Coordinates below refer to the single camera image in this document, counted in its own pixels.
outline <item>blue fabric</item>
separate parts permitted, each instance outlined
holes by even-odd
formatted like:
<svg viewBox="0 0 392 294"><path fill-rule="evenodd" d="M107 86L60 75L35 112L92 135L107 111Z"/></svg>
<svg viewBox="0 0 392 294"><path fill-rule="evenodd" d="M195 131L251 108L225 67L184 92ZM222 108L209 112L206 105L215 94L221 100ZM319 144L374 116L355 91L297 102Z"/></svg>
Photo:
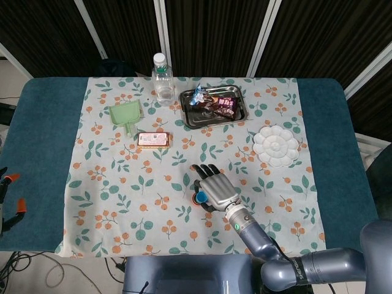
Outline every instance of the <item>blue fabric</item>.
<svg viewBox="0 0 392 294"><path fill-rule="evenodd" d="M4 219L26 199L23 220L0 239L2 251L54 251L62 240L64 189L88 78L36 78L23 88L0 157L20 173L9 186Z"/></svg>
<svg viewBox="0 0 392 294"><path fill-rule="evenodd" d="M0 167L21 173L4 218L24 197L24 219L0 239L3 251L54 251L62 240L64 189L87 78L37 78L22 92ZM362 226L377 218L341 86L298 79L326 245L360 249Z"/></svg>
<svg viewBox="0 0 392 294"><path fill-rule="evenodd" d="M377 219L342 86L298 79L326 247L361 250L360 231Z"/></svg>

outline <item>white cable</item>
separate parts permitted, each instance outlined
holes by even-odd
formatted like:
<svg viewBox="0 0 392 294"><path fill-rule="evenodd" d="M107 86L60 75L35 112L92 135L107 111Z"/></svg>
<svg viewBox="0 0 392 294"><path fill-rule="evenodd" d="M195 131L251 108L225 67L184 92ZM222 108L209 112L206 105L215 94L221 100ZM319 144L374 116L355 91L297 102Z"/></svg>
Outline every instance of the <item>white cable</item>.
<svg viewBox="0 0 392 294"><path fill-rule="evenodd" d="M52 257L50 257L50 256L47 256L47 255L45 255L45 254L40 254L40 255L42 255L42 256L45 256L46 258L49 258L51 261L53 261L53 262L55 262L56 263L56 265L54 266L54 267L52 267L49 271L48 271L48 273L47 273L47 275L46 275L46 277L45 277L45 285L48 287L48 288L56 288L56 287L58 287L62 282L63 282L63 280L64 280L64 277L65 277L65 271L64 271L64 266L71 266L71 267L73 267L73 268L76 268L79 272L81 272L81 274L82 275L84 275L84 277L88 280L88 281L90 281L90 283L97 289L97 291L98 291L98 293L99 294L102 294L102 292L99 290L99 288L98 288L98 286L85 274L85 272L84 271L82 271L80 268L78 268L77 266L75 266L75 265L71 265L70 263L59 263L57 260L55 260L54 258L52 258ZM55 268L57 268L57 267L60 267L61 268L61 278L60 278L60 281L57 283L57 284L55 284L55 285L49 285L48 284L48 276L49 276L49 274L51 273L51 271L53 271Z"/></svg>

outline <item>floral tablecloth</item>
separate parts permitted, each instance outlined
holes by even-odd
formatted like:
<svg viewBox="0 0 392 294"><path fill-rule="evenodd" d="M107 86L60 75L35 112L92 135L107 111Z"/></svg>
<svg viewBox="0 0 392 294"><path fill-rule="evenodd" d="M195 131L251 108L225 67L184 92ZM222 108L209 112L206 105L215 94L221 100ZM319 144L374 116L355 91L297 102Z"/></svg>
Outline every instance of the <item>floral tablecloth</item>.
<svg viewBox="0 0 392 294"><path fill-rule="evenodd" d="M191 202L197 173L213 163L255 219L288 255L325 249L311 158L295 78L175 78L176 93L203 86L241 88L248 120L189 130L181 107L160 107L151 78L90 78L64 195L63 257L249 253L224 213ZM138 149L110 122L108 106L140 99L139 132L170 132L170 149ZM291 130L300 147L289 167L252 151L263 126Z"/></svg>

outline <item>tablecloth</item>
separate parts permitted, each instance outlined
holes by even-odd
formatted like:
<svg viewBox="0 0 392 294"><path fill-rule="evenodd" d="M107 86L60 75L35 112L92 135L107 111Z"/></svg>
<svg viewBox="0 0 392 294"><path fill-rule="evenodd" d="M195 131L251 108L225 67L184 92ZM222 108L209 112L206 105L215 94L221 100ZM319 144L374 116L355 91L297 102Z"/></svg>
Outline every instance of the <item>tablecloth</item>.
<svg viewBox="0 0 392 294"><path fill-rule="evenodd" d="M65 257L247 252L224 213L191 201L194 163L214 163L242 203L288 254L325 248L311 158L295 78L175 78L176 91L240 87L247 121L190 130L181 106L160 107L150 78L90 78L65 191ZM110 122L109 105L140 99L137 130L170 132L169 149L138 149L137 137ZM281 126L299 142L288 167L260 162L252 150L261 127Z"/></svg>
<svg viewBox="0 0 392 294"><path fill-rule="evenodd" d="M15 214L19 197L26 199L28 213L3 234L0 250L54 251L61 242L64 188L87 82L35 78L25 85L0 166L21 173L9 187L4 219ZM326 246L361 250L360 230L377 214L344 92L332 79L297 82Z"/></svg>

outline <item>white bottle cap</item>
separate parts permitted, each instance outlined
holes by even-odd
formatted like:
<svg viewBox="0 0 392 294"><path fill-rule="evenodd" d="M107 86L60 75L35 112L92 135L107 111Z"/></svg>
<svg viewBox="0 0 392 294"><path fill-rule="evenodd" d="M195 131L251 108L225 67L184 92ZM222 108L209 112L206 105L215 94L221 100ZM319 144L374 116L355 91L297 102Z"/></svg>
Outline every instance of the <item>white bottle cap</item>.
<svg viewBox="0 0 392 294"><path fill-rule="evenodd" d="M154 55L154 64L156 67L162 67L166 65L166 57L163 53L156 53Z"/></svg>

